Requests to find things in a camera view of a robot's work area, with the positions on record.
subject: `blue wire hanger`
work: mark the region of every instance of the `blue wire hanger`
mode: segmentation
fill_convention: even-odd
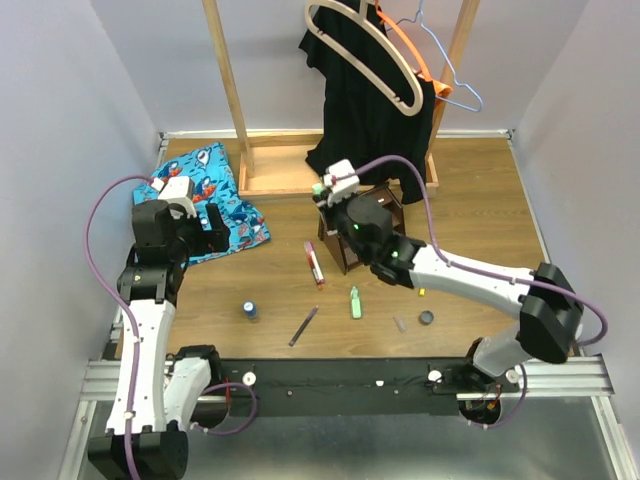
[[[456,107],[469,110],[470,112],[480,112],[484,107],[484,102],[482,101],[482,97],[478,95],[478,92],[476,92],[471,85],[469,85],[468,83],[461,83],[458,81],[458,75],[456,73],[456,69],[453,68],[453,65],[451,64],[451,60],[449,59],[449,56],[447,55],[447,52],[445,51],[444,47],[440,43],[440,40],[438,40],[438,37],[436,36],[436,34],[433,33],[433,31],[431,31],[429,27],[427,27],[424,24],[424,0],[420,0],[420,3],[418,4],[418,11],[413,17],[413,20],[409,18],[403,18],[397,22],[397,25],[400,25],[402,22],[418,23],[418,20],[420,20],[419,25],[422,27],[422,29],[425,30],[429,35],[433,37],[433,40],[436,42],[436,45],[438,46],[438,48],[440,49],[440,52],[442,53],[442,56],[444,57],[444,60],[447,62],[447,65],[449,65],[449,68],[451,69],[451,73],[453,73],[453,83],[458,87],[466,88],[467,90],[469,90],[469,92],[471,92],[471,94],[478,99],[478,107],[474,108],[474,107],[470,107],[469,105],[463,105],[462,103],[454,102],[453,100],[439,97],[437,95],[436,95],[436,98],[439,100],[442,100],[443,102],[450,103],[451,105],[455,105]]]

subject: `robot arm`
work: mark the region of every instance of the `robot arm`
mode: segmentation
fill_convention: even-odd
[[[138,322],[139,357],[134,368],[136,338],[125,323],[116,399],[107,420],[106,436],[89,443],[89,459],[110,479],[129,478],[122,452],[126,399],[134,398],[131,417],[136,464],[144,478],[182,478],[187,437],[198,397],[210,385],[222,383],[220,358],[213,346],[185,347],[175,356],[165,387],[165,355],[175,317],[178,291],[190,256],[224,252],[229,229],[217,206],[208,204],[208,221],[193,205],[193,182],[174,177],[158,199],[133,207],[135,244],[118,279],[118,292]],[[203,224],[210,222],[210,229]],[[224,417],[208,418],[213,427]]]
[[[395,232],[391,213],[375,199],[358,195],[360,185],[354,173],[351,163],[342,160],[329,167],[324,185],[314,189],[314,201],[329,235],[339,234],[383,282],[453,293],[519,320],[519,325],[474,342],[467,355],[467,373],[490,383],[531,357],[549,363],[566,362],[582,317],[581,304],[515,281],[480,276],[456,268],[451,262],[571,290],[560,269],[546,263],[540,264],[537,271],[502,267],[441,251],[449,260],[446,263],[432,245]]]

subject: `wooden hanger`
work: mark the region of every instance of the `wooden hanger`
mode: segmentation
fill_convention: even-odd
[[[367,79],[373,83],[378,90],[380,90],[385,97],[387,97],[404,115],[412,116],[417,114],[422,109],[422,88],[415,73],[400,54],[398,49],[389,41],[389,39],[378,30],[374,24],[367,20],[367,7],[369,4],[373,5],[374,0],[360,0],[360,11],[347,7],[346,5],[336,0],[307,0],[307,6],[304,12],[304,19],[307,22],[309,31],[318,37],[322,42],[327,44],[329,48],[335,51],[338,55],[344,58],[351,65],[356,67],[360,73],[362,73]],[[386,84],[380,77],[371,71],[364,63],[358,60],[349,50],[340,45],[336,40],[331,38],[325,32],[320,30],[314,23],[311,16],[311,8],[315,5],[320,7],[329,8],[334,10],[345,17],[351,19],[353,22],[363,28],[374,40],[376,40],[382,48],[386,50],[391,59],[398,65],[398,68],[404,75],[404,78],[409,83],[411,91],[413,92],[413,105],[407,105],[402,101],[399,96]]]

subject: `small wooden box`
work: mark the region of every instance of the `small wooden box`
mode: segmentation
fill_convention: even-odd
[[[373,196],[384,208],[389,210],[391,212],[393,229],[396,232],[405,235],[404,211],[402,210],[402,204],[389,189],[388,183],[372,188],[362,195]],[[327,229],[322,221],[322,216],[318,222],[318,238],[327,246],[343,274],[346,275],[349,270],[353,270],[355,267],[360,265],[360,261],[358,260],[358,257],[356,257],[356,254],[353,253],[353,250],[349,248],[347,243],[342,240],[339,235],[327,235]]]

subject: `black pen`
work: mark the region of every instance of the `black pen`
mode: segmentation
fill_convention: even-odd
[[[319,308],[320,308],[320,305],[316,305],[315,307],[313,307],[313,310],[311,310],[311,313],[307,316],[307,318],[305,318],[304,322],[302,322],[302,325],[300,325],[300,328],[298,329],[296,334],[293,336],[293,338],[289,342],[290,347],[293,347],[296,344],[296,342],[298,341],[298,338],[300,338],[300,335],[302,335],[302,332],[304,332],[304,329],[307,328],[307,325],[309,325],[309,322],[311,321],[311,319],[316,314]]]

